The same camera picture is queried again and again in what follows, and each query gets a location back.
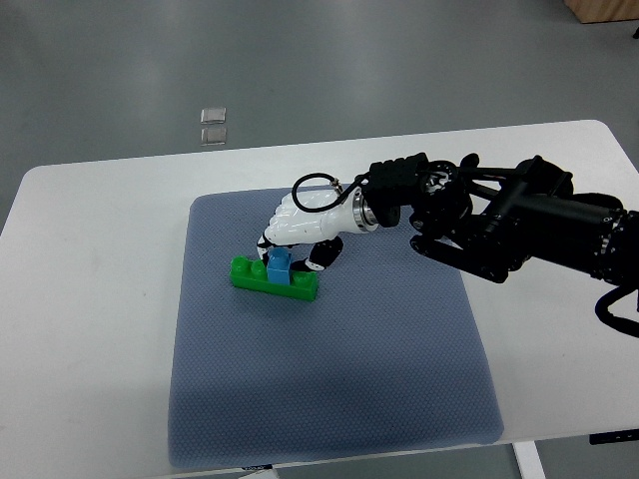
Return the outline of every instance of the black cable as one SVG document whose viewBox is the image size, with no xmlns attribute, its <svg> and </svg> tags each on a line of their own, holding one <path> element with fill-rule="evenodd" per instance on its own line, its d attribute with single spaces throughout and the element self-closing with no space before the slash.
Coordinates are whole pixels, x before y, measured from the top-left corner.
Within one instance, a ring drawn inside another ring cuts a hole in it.
<svg viewBox="0 0 639 479">
<path fill-rule="evenodd" d="M 628 334 L 633 337 L 639 337 L 639 322 L 626 319 L 625 317 L 615 316 L 608 308 L 622 297 L 627 296 L 631 292 L 637 290 L 637 286 L 621 285 L 612 291 L 604 294 L 597 301 L 595 306 L 595 314 L 607 326 L 616 329 L 619 332 Z"/>
<path fill-rule="evenodd" d="M 304 175 L 299 180 L 297 180 L 293 184 L 293 187 L 291 188 L 291 196 L 293 197 L 293 203 L 296 204 L 296 207 L 298 207 L 300 210 L 306 213 L 327 212 L 328 210 L 332 210 L 333 208 L 345 202 L 346 198 L 348 198 L 348 195 L 350 195 L 355 188 L 361 185 L 364 180 L 367 180 L 368 176 L 369 176 L 369 173 L 364 173 L 363 175 L 357 175 L 355 179 L 353 180 L 353 182 L 350 184 L 350 186 L 346 188 L 340 195 L 338 195 L 335 201 L 332 202 L 331 204 L 325 205 L 323 207 L 307 208 L 304 205 L 302 205 L 302 203 L 300 203 L 300 200 L 298 199 L 298 188 L 302 185 L 302 183 L 307 182 L 308 180 L 312 180 L 314 178 L 324 178 L 325 180 L 329 180 L 331 183 L 335 183 L 337 179 L 326 173 L 310 173 L 308 175 Z"/>
</svg>

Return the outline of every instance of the white robotic hand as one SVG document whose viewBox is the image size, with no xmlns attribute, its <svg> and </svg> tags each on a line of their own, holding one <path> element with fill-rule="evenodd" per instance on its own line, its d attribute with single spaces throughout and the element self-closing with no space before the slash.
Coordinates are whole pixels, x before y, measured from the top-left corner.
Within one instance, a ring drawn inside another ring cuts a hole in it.
<svg viewBox="0 0 639 479">
<path fill-rule="evenodd" d="M 316 209 L 330 205 L 337 199 L 335 190 L 299 192 L 298 201 L 306 208 Z M 258 255 L 267 260 L 270 247 L 314 244 L 305 261 L 297 261 L 294 268 L 323 270 L 341 252 L 340 233 L 363 234 L 377 228 L 374 215 L 366 207 L 360 188 L 354 189 L 341 204 L 325 212 L 307 213 L 298 208 L 293 195 L 282 198 L 281 204 L 269 221 L 269 226 L 258 240 Z"/>
</svg>

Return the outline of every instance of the small square tile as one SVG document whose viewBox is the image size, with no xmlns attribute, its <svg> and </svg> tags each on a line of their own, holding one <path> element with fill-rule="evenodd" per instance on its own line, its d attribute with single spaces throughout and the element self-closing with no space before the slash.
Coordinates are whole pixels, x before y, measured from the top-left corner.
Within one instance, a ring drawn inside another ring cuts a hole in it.
<svg viewBox="0 0 639 479">
<path fill-rule="evenodd" d="M 202 128 L 202 146 L 223 145 L 227 142 L 227 127 Z"/>
<path fill-rule="evenodd" d="M 202 110 L 200 123 L 209 125 L 212 123 L 223 123 L 227 118 L 227 109 L 225 107 L 209 107 Z"/>
</svg>

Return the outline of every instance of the toy building block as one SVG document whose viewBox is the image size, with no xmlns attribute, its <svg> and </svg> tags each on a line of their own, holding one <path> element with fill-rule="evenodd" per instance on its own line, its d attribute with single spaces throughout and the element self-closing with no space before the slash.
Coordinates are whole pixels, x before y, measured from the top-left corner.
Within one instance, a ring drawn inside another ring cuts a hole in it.
<svg viewBox="0 0 639 479">
<path fill-rule="evenodd" d="M 267 277 L 269 282 L 291 284 L 291 254 L 283 247 L 274 247 L 269 251 Z"/>
<path fill-rule="evenodd" d="M 292 271 L 291 284 L 277 284 L 269 282 L 267 267 L 261 259 L 251 261 L 245 256 L 236 256 L 231 261 L 231 283 L 235 287 L 306 301 L 315 300 L 318 294 L 318 275 L 314 271 Z"/>
</svg>

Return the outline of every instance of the floor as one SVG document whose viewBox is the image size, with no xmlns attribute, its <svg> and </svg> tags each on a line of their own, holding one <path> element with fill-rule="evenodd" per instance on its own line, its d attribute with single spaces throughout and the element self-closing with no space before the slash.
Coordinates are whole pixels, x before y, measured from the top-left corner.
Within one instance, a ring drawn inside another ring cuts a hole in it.
<svg viewBox="0 0 639 479">
<path fill-rule="evenodd" d="M 228 109 L 215 149 L 597 119 L 639 166 L 638 23 L 561 0 L 4 0 L 0 227 L 31 168 L 201 151 L 208 106 Z M 639 477 L 637 443 L 538 448 L 549 479 Z M 519 474 L 495 446 L 281 476 Z"/>
</svg>

